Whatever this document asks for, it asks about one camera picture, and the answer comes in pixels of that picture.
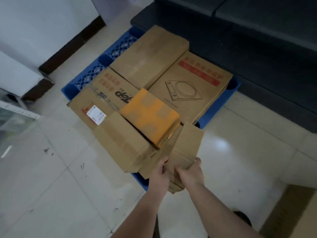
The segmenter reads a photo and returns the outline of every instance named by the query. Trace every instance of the white tiled floor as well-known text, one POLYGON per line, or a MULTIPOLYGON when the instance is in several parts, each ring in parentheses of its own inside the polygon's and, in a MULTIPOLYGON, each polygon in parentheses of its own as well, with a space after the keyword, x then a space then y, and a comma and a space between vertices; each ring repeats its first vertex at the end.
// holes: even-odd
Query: white tiled floor
MULTIPOLYGON (((42 118, 0 159, 1 237, 111 236, 144 194, 67 108, 60 92, 128 29, 140 9, 119 15, 52 73, 56 85, 32 107, 42 118)), ((294 167, 305 167, 306 159, 317 163, 316 140, 235 93, 205 128, 199 156, 206 185, 259 229, 285 188, 279 177, 307 181, 294 167)), ((162 238, 207 237, 186 191, 166 195, 159 228, 162 238)))

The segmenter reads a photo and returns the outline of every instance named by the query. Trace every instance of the human hand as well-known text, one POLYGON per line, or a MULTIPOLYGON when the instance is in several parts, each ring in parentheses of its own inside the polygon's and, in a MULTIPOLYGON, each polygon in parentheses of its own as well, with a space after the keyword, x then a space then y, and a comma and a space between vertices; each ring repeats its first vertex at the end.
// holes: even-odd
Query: human hand
POLYGON ((149 188, 147 192, 159 199, 164 198, 170 185, 168 172, 164 172, 164 164, 168 161, 168 159, 169 157, 166 156, 160 160, 150 176, 149 188))
POLYGON ((205 178, 203 171, 201 170, 201 164, 201 159, 197 157, 192 166, 187 170, 175 166, 176 171, 179 173, 180 179, 187 189, 195 184, 201 184, 203 186, 205 185, 205 178))

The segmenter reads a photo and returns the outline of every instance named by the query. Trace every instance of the forearm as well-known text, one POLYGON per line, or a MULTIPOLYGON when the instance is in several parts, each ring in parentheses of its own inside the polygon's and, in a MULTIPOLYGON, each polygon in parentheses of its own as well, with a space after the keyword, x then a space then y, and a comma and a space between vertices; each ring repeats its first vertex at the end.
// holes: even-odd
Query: forearm
POLYGON ((152 238, 161 201, 161 198, 147 192, 112 235, 112 238, 152 238))
POLYGON ((254 229, 227 208, 202 184, 187 187, 200 219, 210 237, 215 238, 258 238, 254 229))

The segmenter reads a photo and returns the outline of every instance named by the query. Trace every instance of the printed appliance illustration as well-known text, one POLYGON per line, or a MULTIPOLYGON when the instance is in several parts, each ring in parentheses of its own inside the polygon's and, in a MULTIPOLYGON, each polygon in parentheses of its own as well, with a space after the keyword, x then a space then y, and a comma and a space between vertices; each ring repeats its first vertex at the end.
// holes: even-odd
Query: printed appliance illustration
POLYGON ((202 96, 190 81, 168 80, 165 83, 173 101, 202 99, 202 96))

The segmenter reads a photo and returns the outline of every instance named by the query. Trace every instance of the white wall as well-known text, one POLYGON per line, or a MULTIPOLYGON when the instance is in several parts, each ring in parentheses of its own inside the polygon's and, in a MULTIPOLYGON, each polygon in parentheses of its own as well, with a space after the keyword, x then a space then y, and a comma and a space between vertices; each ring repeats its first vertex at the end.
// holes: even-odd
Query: white wall
POLYGON ((19 97, 34 87, 42 76, 0 51, 0 87, 19 97))
POLYGON ((91 0, 0 0, 0 51, 36 71, 97 16, 91 0))

